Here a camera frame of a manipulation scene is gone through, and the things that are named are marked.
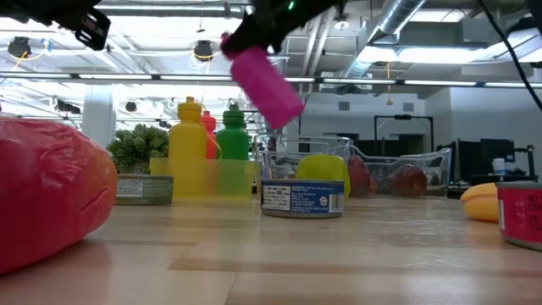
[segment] tin can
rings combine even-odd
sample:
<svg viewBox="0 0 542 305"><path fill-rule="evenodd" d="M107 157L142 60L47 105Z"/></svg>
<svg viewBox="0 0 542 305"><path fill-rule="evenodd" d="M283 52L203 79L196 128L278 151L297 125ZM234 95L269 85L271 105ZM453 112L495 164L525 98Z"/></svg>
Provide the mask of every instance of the tin can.
<svg viewBox="0 0 542 305"><path fill-rule="evenodd" d="M345 183L324 180L262 180L262 214L330 219L345 211Z"/></svg>
<svg viewBox="0 0 542 305"><path fill-rule="evenodd" d="M169 175L119 175L115 205L171 204L173 177Z"/></svg>
<svg viewBox="0 0 542 305"><path fill-rule="evenodd" d="M497 196L505 240L542 251L542 184L497 183Z"/></svg>

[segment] black cable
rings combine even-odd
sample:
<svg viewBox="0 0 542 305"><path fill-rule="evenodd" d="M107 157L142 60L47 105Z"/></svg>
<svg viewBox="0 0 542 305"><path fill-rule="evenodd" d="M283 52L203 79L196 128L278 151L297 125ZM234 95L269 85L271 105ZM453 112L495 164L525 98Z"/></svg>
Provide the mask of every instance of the black cable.
<svg viewBox="0 0 542 305"><path fill-rule="evenodd" d="M461 8L453 8L450 10L450 12L448 12L448 14L444 15L444 17L442 17L442 19L440 20L440 22L444 21L446 19L446 17L450 16L451 13L455 12L455 11L460 11L463 13L463 15L465 15L465 18L468 17L468 14L465 13L464 10L462 10Z"/></svg>
<svg viewBox="0 0 542 305"><path fill-rule="evenodd" d="M484 13L488 16L488 20L491 23L491 26L495 29L501 40L505 43L506 48L508 49L508 52L510 52L510 55L512 56L512 61L514 62L514 65L516 66L517 72L519 74L519 77L522 79L523 84L527 87L527 91L531 94L531 97L533 97L534 102L536 103L536 106L539 107L540 111L542 111L542 103L540 102L539 97L536 95L536 92L534 91L533 87L531 87L531 84L528 82L527 76L525 75L525 71L523 71L522 65L519 63L519 59L517 58L516 51L514 51L514 48L506 38L505 34L502 32L499 25L497 25L497 22L495 21L495 17L493 17L493 14L489 11L487 5L485 5L484 0L477 0L478 4L480 4L480 7L484 11Z"/></svg>

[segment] green squeeze bottle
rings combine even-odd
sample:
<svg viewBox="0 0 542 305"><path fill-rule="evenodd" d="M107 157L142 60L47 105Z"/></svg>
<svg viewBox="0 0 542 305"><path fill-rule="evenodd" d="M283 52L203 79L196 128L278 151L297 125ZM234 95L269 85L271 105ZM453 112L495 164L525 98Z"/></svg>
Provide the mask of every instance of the green squeeze bottle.
<svg viewBox="0 0 542 305"><path fill-rule="evenodd" d="M222 150L217 150L218 161L218 193L229 199L242 199L251 195L252 180L247 175L247 167L253 166L248 162L248 147L250 137L244 130L245 114L239 111L237 105L230 106L224 111L225 128L217 132L217 143Z"/></svg>
<svg viewBox="0 0 542 305"><path fill-rule="evenodd" d="M222 149L217 150L217 159L248 160L248 147L250 137L244 130L245 114L236 104L230 106L230 110L224 111L225 128L217 132L217 143Z"/></svg>

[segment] desk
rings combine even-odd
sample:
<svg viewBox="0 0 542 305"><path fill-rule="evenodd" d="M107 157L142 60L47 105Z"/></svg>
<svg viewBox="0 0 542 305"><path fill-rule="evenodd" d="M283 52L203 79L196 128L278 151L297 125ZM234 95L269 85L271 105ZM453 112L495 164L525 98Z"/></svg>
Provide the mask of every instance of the desk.
<svg viewBox="0 0 542 305"><path fill-rule="evenodd" d="M542 253L456 200L351 200L340 219L258 205L116 207L88 238L0 278L9 305L541 304Z"/></svg>

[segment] ceiling light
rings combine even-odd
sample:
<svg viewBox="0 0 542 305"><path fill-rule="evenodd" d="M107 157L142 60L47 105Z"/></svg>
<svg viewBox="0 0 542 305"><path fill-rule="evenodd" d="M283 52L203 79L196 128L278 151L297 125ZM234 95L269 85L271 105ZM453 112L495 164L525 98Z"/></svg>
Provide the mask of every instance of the ceiling light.
<svg viewBox="0 0 542 305"><path fill-rule="evenodd" d="M102 75L79 75L82 79L94 79L94 80L151 80L151 75L114 75L114 74L102 74Z"/></svg>
<svg viewBox="0 0 542 305"><path fill-rule="evenodd" d="M315 81L313 77L286 77L285 80L293 83L308 83Z"/></svg>
<svg viewBox="0 0 542 305"><path fill-rule="evenodd" d="M476 86L476 84L476 81L405 80L405 85L414 86Z"/></svg>
<svg viewBox="0 0 542 305"><path fill-rule="evenodd" d="M525 88L522 82L486 82L485 85L489 88ZM542 83L531 83L531 87L542 89Z"/></svg>
<svg viewBox="0 0 542 305"><path fill-rule="evenodd" d="M374 79L323 79L324 83L329 84L350 84L350 85L394 85L395 80L374 80Z"/></svg>
<svg viewBox="0 0 542 305"><path fill-rule="evenodd" d="M395 50L388 47L365 47L357 56L357 61L360 63L376 63L386 62L391 63L397 61Z"/></svg>
<svg viewBox="0 0 542 305"><path fill-rule="evenodd" d="M420 64L468 64L478 50L460 47L407 47L399 52L397 61Z"/></svg>
<svg viewBox="0 0 542 305"><path fill-rule="evenodd" d="M231 76L220 75L161 75L162 80L232 81Z"/></svg>
<svg viewBox="0 0 542 305"><path fill-rule="evenodd" d="M42 78L42 79L61 79L61 78L71 78L69 74L63 73L27 73L27 72L0 72L0 77L5 78Z"/></svg>
<svg viewBox="0 0 542 305"><path fill-rule="evenodd" d="M118 10L179 10L179 11L223 11L222 6L199 6L199 5L97 5L96 9ZM231 12L240 12L241 8L231 8Z"/></svg>

